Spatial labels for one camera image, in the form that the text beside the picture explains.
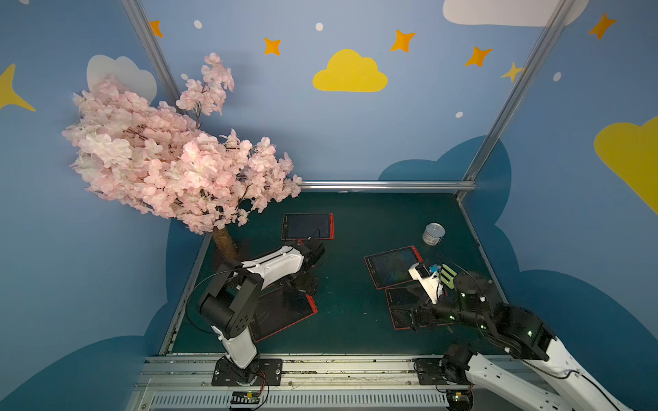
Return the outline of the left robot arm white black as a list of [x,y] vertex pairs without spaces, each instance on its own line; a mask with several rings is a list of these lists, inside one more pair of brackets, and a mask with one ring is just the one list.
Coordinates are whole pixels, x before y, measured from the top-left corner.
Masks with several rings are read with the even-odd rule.
[[260,363],[256,343],[318,313],[312,273],[322,241],[292,241],[255,260],[226,260],[200,296],[198,312],[224,347],[214,386],[277,385],[280,361]]

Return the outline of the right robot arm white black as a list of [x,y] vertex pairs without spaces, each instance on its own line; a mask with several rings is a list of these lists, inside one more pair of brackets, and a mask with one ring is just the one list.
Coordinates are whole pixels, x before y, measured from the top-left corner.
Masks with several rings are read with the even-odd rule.
[[522,362],[547,384],[543,389],[495,365],[466,344],[452,344],[438,361],[414,363],[420,383],[449,384],[450,410],[470,410],[473,395],[459,385],[493,392],[522,410],[625,410],[572,356],[544,321],[526,308],[500,299],[492,281],[469,272],[452,279],[451,294],[440,275],[413,265],[416,301],[393,306],[392,313],[414,332],[437,325],[466,325],[479,330],[493,346]]

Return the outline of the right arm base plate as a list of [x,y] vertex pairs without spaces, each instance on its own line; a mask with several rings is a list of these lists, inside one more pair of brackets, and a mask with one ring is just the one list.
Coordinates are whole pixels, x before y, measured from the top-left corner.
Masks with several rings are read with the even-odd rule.
[[417,358],[413,366],[420,385],[461,385],[465,381],[452,360]]

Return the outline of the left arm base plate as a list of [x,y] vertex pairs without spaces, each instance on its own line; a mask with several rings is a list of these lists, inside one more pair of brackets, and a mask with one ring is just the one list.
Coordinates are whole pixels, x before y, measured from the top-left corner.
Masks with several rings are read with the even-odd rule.
[[280,386],[283,361],[281,359],[255,358],[245,369],[230,360],[220,358],[212,374],[212,386]]

